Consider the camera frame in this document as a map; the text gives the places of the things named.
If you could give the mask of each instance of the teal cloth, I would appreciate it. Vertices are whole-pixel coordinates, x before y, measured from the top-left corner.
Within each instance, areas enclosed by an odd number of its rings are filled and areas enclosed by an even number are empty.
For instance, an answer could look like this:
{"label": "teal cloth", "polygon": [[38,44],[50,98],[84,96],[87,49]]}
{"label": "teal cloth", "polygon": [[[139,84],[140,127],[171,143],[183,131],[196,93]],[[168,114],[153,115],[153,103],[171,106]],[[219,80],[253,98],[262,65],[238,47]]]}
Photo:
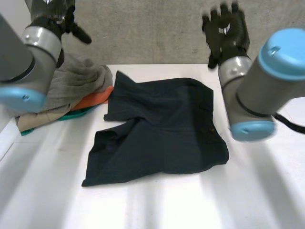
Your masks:
{"label": "teal cloth", "polygon": [[59,121],[65,121],[65,120],[69,120],[69,119],[74,119],[74,118],[79,118],[84,116],[85,114],[89,113],[90,111],[94,110],[96,106],[91,106],[91,107],[87,107],[87,108],[83,108],[80,110],[76,110],[76,111],[70,111],[67,114],[65,114],[63,117],[59,118]]}
{"label": "teal cloth", "polygon": [[[65,120],[70,120],[70,119],[82,117],[85,114],[94,110],[97,106],[98,105],[91,106],[91,107],[86,107],[86,108],[83,108],[83,109],[80,109],[80,110],[77,110],[77,111],[70,111],[67,114],[65,114],[63,117],[59,118],[58,121],[65,121]],[[34,129],[35,128],[20,132],[21,136],[25,136],[25,135],[28,135],[28,134],[32,133],[34,131]]]}

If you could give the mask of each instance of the silver metal ring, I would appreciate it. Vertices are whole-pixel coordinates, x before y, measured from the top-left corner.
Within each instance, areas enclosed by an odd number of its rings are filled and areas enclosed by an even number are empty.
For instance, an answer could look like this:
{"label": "silver metal ring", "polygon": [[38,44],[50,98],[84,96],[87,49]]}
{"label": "silver metal ring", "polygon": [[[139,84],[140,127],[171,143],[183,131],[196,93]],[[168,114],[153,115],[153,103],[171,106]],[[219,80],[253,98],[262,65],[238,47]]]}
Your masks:
{"label": "silver metal ring", "polygon": [[40,26],[27,27],[22,35],[23,42],[47,51],[57,62],[61,53],[61,41],[50,30]]}
{"label": "silver metal ring", "polygon": [[223,62],[218,69],[221,86],[236,77],[246,75],[251,65],[251,59],[246,56],[236,56]]}

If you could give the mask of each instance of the black cable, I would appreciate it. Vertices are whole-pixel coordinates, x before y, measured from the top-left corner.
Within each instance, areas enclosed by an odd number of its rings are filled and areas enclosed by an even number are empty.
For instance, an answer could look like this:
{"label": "black cable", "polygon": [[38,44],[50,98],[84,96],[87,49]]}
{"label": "black cable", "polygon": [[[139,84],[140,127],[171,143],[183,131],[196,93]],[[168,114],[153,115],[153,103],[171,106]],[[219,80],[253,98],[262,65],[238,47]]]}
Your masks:
{"label": "black cable", "polygon": [[288,119],[286,119],[284,116],[281,116],[278,113],[275,113],[273,115],[273,117],[276,120],[280,121],[281,123],[285,124],[288,128],[290,128],[298,133],[305,134],[305,126],[294,124],[294,123],[290,122]]}

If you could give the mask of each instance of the wall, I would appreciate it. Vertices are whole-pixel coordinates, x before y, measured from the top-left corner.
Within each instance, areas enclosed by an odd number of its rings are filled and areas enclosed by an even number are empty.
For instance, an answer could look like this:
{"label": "wall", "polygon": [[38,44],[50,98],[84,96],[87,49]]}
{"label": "wall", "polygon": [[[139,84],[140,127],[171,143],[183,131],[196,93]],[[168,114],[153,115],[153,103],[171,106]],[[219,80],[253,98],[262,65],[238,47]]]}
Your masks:
{"label": "wall", "polygon": [[[72,35],[64,49],[100,64],[207,63],[204,12],[224,0],[76,0],[75,21],[92,36],[84,45]],[[266,39],[286,27],[305,28],[305,0],[239,0],[254,58]]]}
{"label": "wall", "polygon": [[[0,0],[0,13],[18,35],[21,35],[24,28],[31,22],[30,13],[24,0]],[[10,117],[5,113],[3,106],[0,105],[0,131],[3,130],[9,120]]]}

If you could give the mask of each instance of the gray towel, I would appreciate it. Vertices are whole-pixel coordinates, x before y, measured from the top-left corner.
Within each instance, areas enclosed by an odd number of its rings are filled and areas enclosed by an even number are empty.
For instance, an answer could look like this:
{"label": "gray towel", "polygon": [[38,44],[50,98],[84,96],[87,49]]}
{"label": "gray towel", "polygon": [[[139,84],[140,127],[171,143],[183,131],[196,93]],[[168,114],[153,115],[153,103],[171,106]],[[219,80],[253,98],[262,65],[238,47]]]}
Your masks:
{"label": "gray towel", "polygon": [[[70,104],[80,101],[93,92],[103,92],[112,85],[112,74],[106,66],[93,63],[84,56],[65,53],[63,65],[55,70],[54,77],[42,110],[50,113],[62,113]],[[14,117],[26,114],[9,110]]]}

